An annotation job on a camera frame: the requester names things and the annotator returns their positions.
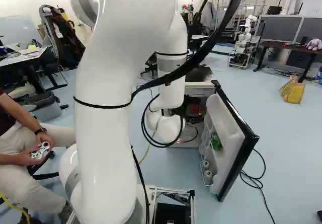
cubicle partition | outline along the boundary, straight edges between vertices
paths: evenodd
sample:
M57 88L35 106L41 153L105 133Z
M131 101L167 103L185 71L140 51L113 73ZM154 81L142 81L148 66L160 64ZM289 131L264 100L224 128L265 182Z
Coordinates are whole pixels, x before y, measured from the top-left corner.
M311 39L322 39L322 18L260 15L255 35L261 34L262 41L308 43ZM287 49L276 50L274 55L278 63L272 63L272 66L300 73L306 68L310 57L307 53ZM322 55L318 55L315 62L322 62Z

desk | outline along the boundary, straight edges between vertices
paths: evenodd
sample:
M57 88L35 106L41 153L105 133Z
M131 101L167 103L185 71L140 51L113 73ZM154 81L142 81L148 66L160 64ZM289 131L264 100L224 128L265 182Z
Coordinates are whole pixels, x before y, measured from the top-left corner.
M46 49L47 47L41 48L39 54L33 56L21 54L17 57L5 58L0 61L0 67L10 67L14 65L15 67L21 68L24 71L24 74L28 77L29 83L35 87L37 94L45 93L44 88L38 81L38 76L33 68L33 64L39 61L40 56Z
M203 40L207 40L208 38L209 38L208 35L197 35L197 34L194 34L194 35L192 35L191 40L192 41L196 41L196 40L203 41Z
M66 87L67 84L63 85L58 85L54 77L52 76L51 71L48 69L47 65L41 61L41 56L42 54L46 51L47 47L41 48L38 54L28 54L28 55L19 55L17 57L12 57L12 58L6 58L2 61L0 61L0 67L3 66L9 66L13 64L19 64L19 68L22 68L24 71L24 74L28 77L28 81L30 84L32 84L35 89L37 94L45 93L45 91L52 91L55 89L59 89L62 87ZM44 68L45 74L48 76L49 80L53 84L53 87L48 88L45 90L40 82L38 81L38 76L37 73L35 72L33 68L33 64L39 64L42 65Z
M207 35L195 35L195 34L192 35L191 40L188 44L188 48L190 49L192 54L197 52L200 49L202 42L204 40L207 40L208 38L209 38L209 36L207 36Z
M256 71L258 71L258 70L260 70L262 68L263 59L265 57L265 54L266 54L266 51L267 51L268 48L290 49L290 50L295 50L295 51L301 51L301 52L308 53L311 56L309 62L307 63L307 66L306 66L306 68L304 70L304 73L298 79L298 82L301 83L305 79L307 72L310 70L310 67L311 67L312 63L314 62L315 57L318 54L322 54L322 50L313 51L313 50L309 50L309 49L304 48L304 47L300 48L300 47L295 47L293 45L285 46L284 44L285 44L284 42L278 42L278 41L264 41L264 42L262 42L260 44L260 46L263 46L264 48L263 48L263 51L262 51L261 56L260 56L260 61L258 62L257 67L254 69L254 72L256 72Z

light blue floor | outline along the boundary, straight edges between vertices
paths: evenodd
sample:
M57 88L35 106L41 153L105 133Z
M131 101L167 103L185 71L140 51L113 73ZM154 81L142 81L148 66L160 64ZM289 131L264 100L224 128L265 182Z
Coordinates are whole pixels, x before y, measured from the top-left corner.
M276 222L319 223L316 211L322 209L322 88L308 84L301 104L292 105L285 103L278 92L287 78L228 67L227 56L224 55L210 54L205 62L212 67L214 78L219 80L241 116L261 137L256 149L267 164L263 191ZM63 104L70 104L70 108L52 123L73 126L75 72L69 71L67 74L69 86L56 90L55 94ZM150 98L149 91L140 93L131 105L130 139L138 158L144 154L147 145L139 123ZM59 154L63 150L56 151L57 157L42 172L57 170ZM224 203L219 203L203 186L197 150L152 148L141 167L147 184L195 189L198 224L272 223L260 192L244 184L239 177ZM251 175L260 175L262 162L256 154L251 154L244 169ZM58 179L43 183L64 195ZM0 223L10 224L17 223L20 214L2 205L0 216ZM46 223L54 223L53 216L38 216Z

person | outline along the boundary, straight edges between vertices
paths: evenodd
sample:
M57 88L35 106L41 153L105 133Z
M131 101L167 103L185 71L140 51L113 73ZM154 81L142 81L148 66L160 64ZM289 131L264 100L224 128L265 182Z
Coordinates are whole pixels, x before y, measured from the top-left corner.
M65 198L41 186L27 171L42 159L31 159L30 152L43 141L53 147L75 143L72 128L40 124L24 107L0 89L0 192L14 203L32 211L58 214L66 223L71 206Z

game controller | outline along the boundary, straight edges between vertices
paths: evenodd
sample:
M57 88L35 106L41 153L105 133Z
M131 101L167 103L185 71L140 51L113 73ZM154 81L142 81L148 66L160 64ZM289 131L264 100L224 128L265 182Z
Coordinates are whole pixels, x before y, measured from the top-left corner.
M49 142L42 142L40 149L38 149L37 151L32 151L30 153L30 157L33 160L34 159L41 159L41 158L45 157L49 153L49 149L50 149Z

